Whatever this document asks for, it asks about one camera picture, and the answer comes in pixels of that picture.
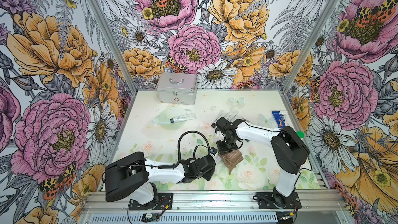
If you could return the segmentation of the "purple cap toothpaste tube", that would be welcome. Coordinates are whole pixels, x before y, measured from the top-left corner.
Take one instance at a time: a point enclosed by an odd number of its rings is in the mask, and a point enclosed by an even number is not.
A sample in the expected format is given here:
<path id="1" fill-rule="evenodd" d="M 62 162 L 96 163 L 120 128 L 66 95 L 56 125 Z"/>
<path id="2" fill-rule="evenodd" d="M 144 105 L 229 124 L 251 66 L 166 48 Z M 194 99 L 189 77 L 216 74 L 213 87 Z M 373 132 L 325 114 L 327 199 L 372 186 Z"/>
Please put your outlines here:
<path id="1" fill-rule="evenodd" d="M 232 121 L 233 119 L 236 119 L 236 116 L 238 115 L 238 111 L 231 109 L 228 114 L 227 114 L 227 118 Z"/>

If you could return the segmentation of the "dark green cap toothpaste tube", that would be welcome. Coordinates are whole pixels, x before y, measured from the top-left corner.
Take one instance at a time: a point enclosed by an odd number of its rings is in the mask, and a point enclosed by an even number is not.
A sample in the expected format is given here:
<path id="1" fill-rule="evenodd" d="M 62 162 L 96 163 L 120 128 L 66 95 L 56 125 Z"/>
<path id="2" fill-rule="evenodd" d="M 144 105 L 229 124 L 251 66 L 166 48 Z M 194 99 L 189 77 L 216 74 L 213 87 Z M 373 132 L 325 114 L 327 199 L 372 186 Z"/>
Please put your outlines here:
<path id="1" fill-rule="evenodd" d="M 178 116 L 178 117 L 174 117 L 170 119 L 171 123 L 178 123 L 178 122 L 184 122 L 184 121 L 188 121 L 188 120 L 195 120 L 196 114 L 195 113 L 190 113 L 190 114 L 186 114 L 186 115 L 182 115 L 182 116 Z"/>

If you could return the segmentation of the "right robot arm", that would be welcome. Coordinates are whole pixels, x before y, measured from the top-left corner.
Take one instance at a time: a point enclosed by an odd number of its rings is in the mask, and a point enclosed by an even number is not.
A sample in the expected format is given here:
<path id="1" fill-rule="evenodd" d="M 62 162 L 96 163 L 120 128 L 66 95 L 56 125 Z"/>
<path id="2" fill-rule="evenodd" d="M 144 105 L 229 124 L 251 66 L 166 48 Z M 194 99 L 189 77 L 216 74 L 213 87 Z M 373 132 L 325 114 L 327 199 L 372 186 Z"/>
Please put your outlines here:
<path id="1" fill-rule="evenodd" d="M 215 133 L 222 137 L 216 142 L 220 155 L 227 155 L 239 150 L 240 147 L 236 142 L 244 140 L 271 147 L 280 167 L 278 182 L 270 197 L 257 196 L 257 198 L 279 209 L 294 203 L 295 185 L 302 166 L 310 154 L 309 148 L 302 140 L 303 132 L 295 131 L 290 126 L 281 129 L 267 129 L 249 124 L 244 119 L 235 119 L 230 122 L 225 117 L 219 118 L 211 126 L 215 129 Z"/>

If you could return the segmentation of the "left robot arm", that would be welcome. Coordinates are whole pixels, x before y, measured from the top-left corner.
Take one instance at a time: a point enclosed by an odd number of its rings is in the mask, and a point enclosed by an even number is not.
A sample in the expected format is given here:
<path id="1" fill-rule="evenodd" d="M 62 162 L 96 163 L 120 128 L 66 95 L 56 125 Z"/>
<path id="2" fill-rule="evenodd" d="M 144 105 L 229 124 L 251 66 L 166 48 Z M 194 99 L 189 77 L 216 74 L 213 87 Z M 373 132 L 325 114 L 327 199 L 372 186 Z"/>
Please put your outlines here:
<path id="1" fill-rule="evenodd" d="M 130 197 L 145 205 L 157 197 L 156 182 L 189 184 L 200 178 L 210 181 L 215 169 L 212 155 L 182 160 L 176 166 L 147 159 L 138 151 L 105 168 L 105 200 L 116 202 Z"/>

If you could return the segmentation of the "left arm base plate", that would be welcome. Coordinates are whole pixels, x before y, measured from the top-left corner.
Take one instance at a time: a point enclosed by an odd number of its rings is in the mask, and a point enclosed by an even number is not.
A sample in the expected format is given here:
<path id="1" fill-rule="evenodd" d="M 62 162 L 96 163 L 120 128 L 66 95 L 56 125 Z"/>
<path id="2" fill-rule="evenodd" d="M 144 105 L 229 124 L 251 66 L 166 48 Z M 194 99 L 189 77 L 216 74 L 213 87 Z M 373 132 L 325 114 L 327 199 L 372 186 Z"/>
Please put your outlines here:
<path id="1" fill-rule="evenodd" d="M 161 192 L 154 196 L 154 199 L 146 204 L 139 204 L 131 200 L 128 205 L 130 211 L 148 211 L 148 210 L 170 210 L 173 204 L 173 193 Z"/>

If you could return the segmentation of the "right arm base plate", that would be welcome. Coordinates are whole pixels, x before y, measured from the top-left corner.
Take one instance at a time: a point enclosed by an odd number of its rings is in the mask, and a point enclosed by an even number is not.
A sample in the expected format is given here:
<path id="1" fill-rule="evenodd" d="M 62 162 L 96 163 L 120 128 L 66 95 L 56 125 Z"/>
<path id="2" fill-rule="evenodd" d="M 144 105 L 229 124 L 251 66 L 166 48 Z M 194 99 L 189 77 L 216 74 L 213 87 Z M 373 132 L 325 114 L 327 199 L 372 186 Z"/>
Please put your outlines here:
<path id="1" fill-rule="evenodd" d="M 253 200 L 258 203 L 259 209 L 301 209 L 301 201 L 298 194 L 293 193 L 284 197 L 278 192 L 257 192 L 253 196 Z"/>

